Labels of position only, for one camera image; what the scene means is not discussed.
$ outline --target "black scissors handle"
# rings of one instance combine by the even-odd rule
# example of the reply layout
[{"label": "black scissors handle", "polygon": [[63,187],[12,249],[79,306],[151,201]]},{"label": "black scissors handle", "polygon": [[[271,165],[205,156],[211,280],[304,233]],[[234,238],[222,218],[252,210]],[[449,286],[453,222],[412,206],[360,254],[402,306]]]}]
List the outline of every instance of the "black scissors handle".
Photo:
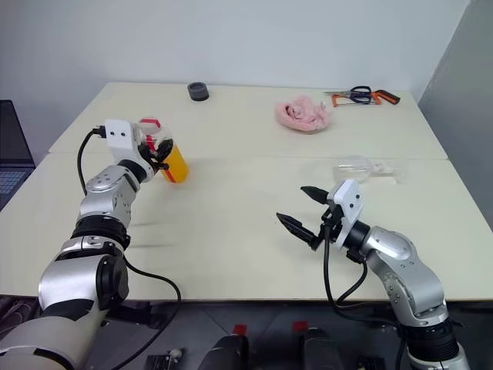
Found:
[{"label": "black scissors handle", "polygon": [[371,88],[370,86],[355,86],[350,91],[350,97],[353,102],[358,104],[371,103]]}]

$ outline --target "gray wall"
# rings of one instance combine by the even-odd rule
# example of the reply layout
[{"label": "gray wall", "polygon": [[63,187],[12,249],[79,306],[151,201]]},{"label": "gray wall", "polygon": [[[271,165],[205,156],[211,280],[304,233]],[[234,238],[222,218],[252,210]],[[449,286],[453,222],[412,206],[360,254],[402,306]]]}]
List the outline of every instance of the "gray wall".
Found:
[{"label": "gray wall", "polygon": [[492,0],[468,6],[420,108],[493,228]]}]

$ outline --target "black cable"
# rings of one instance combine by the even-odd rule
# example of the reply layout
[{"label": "black cable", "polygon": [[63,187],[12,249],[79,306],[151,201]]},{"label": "black cable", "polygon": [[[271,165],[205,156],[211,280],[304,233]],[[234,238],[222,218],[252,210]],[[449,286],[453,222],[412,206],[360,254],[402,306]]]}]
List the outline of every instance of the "black cable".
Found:
[{"label": "black cable", "polygon": [[82,185],[82,191],[84,195],[87,195],[86,182],[84,181],[84,175],[82,175],[82,153],[86,148],[87,143],[92,135],[99,135],[102,138],[106,138],[106,128],[104,126],[98,126],[87,133],[84,140],[81,142],[79,151],[77,152],[77,174],[79,175],[80,184]]},{"label": "black cable", "polygon": [[397,350],[397,355],[395,356],[395,370],[401,370],[402,355],[404,354],[405,349],[406,341],[402,338],[401,343],[399,344],[399,349]]},{"label": "black cable", "polygon": [[175,290],[176,292],[176,305],[175,305],[175,308],[173,310],[173,312],[171,313],[171,315],[168,317],[168,319],[166,320],[166,322],[163,324],[163,326],[151,337],[150,340],[148,340],[138,351],[136,351],[133,355],[131,355],[130,357],[128,357],[125,361],[123,362],[120,362],[117,366],[113,367],[111,370],[119,370],[121,369],[123,366],[129,364],[131,361],[133,361],[134,359],[136,359],[137,357],[139,357],[142,352],[144,352],[160,335],[161,333],[163,333],[164,329],[167,328],[167,326],[169,325],[169,323],[175,318],[176,314],[178,313],[178,310],[179,308],[181,307],[181,304],[182,304],[182,294],[181,292],[179,291],[179,288],[178,286],[175,284],[174,281],[170,280],[169,278],[167,277],[164,277],[164,276],[160,276],[160,275],[156,275],[156,274],[150,274],[149,272],[145,272],[145,271],[142,271],[142,270],[139,270],[138,268],[132,266],[130,264],[130,262],[126,259],[125,256],[123,256],[123,260],[125,261],[127,267],[132,270],[133,272],[135,272],[136,274],[139,274],[139,275],[142,275],[142,276],[146,276],[148,278],[154,278],[154,279],[158,279],[158,280],[161,280],[161,281],[165,281],[166,283],[168,283],[169,285],[171,285],[171,287]]},{"label": "black cable", "polygon": [[364,318],[361,316],[353,316],[350,314],[346,314],[345,312],[342,312],[341,307],[337,305],[337,303],[334,301],[334,298],[332,297],[332,292],[330,290],[330,281],[329,281],[330,235],[328,235],[330,233],[330,228],[326,227],[325,232],[326,235],[325,235],[325,247],[324,247],[324,285],[325,285],[325,292],[327,293],[327,299],[329,300],[329,304],[334,308],[335,313],[341,316],[342,318],[346,318],[348,320],[371,322],[375,324],[385,324],[397,328],[397,324],[395,322],[387,320],[386,318]]},{"label": "black cable", "polygon": [[366,261],[362,261],[361,264],[363,265],[363,272],[361,273],[360,278],[354,283],[354,285],[347,289],[337,300],[336,300],[336,305],[339,306],[340,310],[354,310],[355,308],[362,308],[365,306],[368,306],[370,304],[373,304],[373,302],[366,301],[366,302],[361,302],[361,303],[355,303],[355,304],[345,304],[344,300],[349,297],[351,294],[353,294],[364,282],[364,279],[366,279],[367,274],[368,274],[368,266]]},{"label": "black cable", "polygon": [[[325,244],[324,244],[324,285],[325,285],[325,292],[327,293],[327,299],[329,300],[330,305],[334,308],[334,312],[337,315],[341,316],[342,318],[346,318],[347,320],[353,320],[353,321],[359,321],[359,322],[369,322],[372,324],[380,324],[380,325],[383,324],[383,325],[393,326],[394,328],[397,329],[397,335],[400,336],[399,324],[394,322],[394,321],[387,320],[386,318],[364,318],[361,316],[353,316],[351,314],[347,314],[347,313],[342,311],[342,308],[344,308],[344,306],[340,307],[334,301],[334,298],[332,297],[332,292],[330,291],[329,255],[330,255],[330,228],[326,227],[325,228]],[[365,266],[366,266],[366,262],[363,264],[363,274],[361,275],[360,279],[358,279],[356,284],[354,284],[344,294],[342,294],[340,296],[340,298],[342,298],[343,296],[345,296],[344,298],[346,298],[349,294],[353,293],[361,285],[361,284],[358,284],[358,283],[360,283],[360,281],[361,281],[361,283],[363,283],[363,280],[366,277],[365,271],[367,272],[367,268],[365,269]],[[395,370],[401,369],[401,359],[402,359],[402,355],[404,353],[405,345],[406,345],[406,342],[402,338],[401,344],[399,346],[399,350],[397,351],[397,354],[396,354],[396,359],[395,359],[396,368],[395,368]]]},{"label": "black cable", "polygon": [[94,130],[92,129],[84,138],[82,143],[80,144],[79,151],[77,153],[77,173],[79,174],[79,180],[80,184],[82,185],[82,191],[84,192],[84,195],[87,195],[87,190],[86,190],[86,182],[84,181],[84,175],[82,174],[82,153],[84,152],[84,148],[87,145],[87,142],[93,135]]}]

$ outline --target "red tape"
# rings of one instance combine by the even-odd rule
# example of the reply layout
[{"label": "red tape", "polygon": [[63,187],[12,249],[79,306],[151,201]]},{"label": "red tape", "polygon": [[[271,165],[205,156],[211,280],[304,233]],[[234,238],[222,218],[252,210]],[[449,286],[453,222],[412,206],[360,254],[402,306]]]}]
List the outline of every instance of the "red tape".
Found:
[{"label": "red tape", "polygon": [[234,325],[233,334],[245,336],[247,333],[247,326],[243,324]]},{"label": "red tape", "polygon": [[307,331],[308,321],[295,321],[293,323],[292,330],[295,333],[299,333],[300,331]]},{"label": "red tape", "polygon": [[161,123],[159,123],[159,120],[157,120],[156,118],[142,118],[140,120],[140,122],[142,122],[142,123],[154,123],[158,128],[161,127]]}]

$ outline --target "cable connector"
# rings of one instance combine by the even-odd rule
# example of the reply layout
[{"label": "cable connector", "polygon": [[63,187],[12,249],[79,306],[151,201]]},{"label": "cable connector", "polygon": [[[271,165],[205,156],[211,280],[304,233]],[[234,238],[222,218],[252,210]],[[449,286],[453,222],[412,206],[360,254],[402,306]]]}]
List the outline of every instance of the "cable connector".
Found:
[{"label": "cable connector", "polygon": [[97,126],[94,129],[92,129],[92,133],[95,135],[99,135],[99,137],[103,139],[106,138],[106,128],[103,125]]},{"label": "cable connector", "polygon": [[350,248],[346,252],[346,257],[357,264],[362,264],[365,259],[358,249]]}]

